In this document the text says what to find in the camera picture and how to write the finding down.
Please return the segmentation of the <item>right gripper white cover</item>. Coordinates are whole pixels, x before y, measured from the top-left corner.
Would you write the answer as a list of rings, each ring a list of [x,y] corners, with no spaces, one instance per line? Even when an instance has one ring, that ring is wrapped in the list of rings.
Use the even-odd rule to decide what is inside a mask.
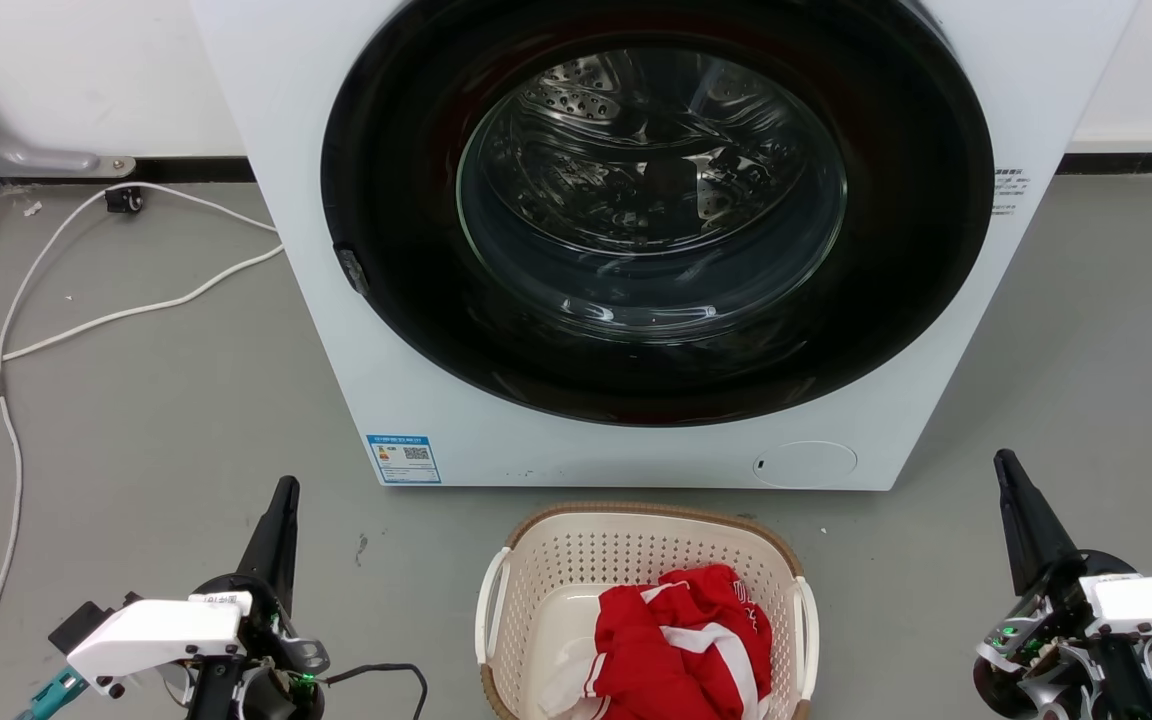
[[[1007,719],[1152,719],[1152,577],[1076,552],[1014,450],[995,473],[1018,602],[978,644],[980,700]]]

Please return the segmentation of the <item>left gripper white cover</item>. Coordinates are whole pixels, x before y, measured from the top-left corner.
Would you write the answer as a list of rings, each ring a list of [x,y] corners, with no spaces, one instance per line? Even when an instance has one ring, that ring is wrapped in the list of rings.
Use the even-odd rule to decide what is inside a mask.
[[[237,573],[184,600],[132,594],[120,609],[88,602],[65,620],[67,684],[111,700],[134,676],[164,667],[184,673],[188,719],[320,719],[320,641],[291,626],[300,482],[280,477]]]

